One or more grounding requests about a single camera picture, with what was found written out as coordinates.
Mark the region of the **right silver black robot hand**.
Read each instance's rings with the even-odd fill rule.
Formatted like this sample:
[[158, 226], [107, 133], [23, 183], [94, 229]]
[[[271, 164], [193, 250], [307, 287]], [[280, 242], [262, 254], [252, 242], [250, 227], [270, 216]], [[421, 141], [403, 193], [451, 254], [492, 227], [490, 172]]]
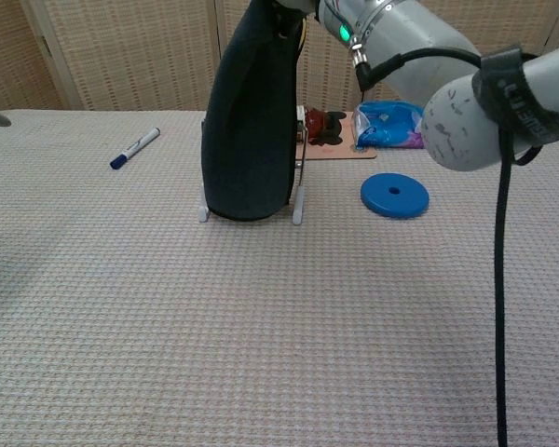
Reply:
[[297, 33], [302, 37], [306, 32], [307, 16], [317, 10], [316, 0], [275, 0], [273, 1], [278, 16], [278, 35], [287, 38]]

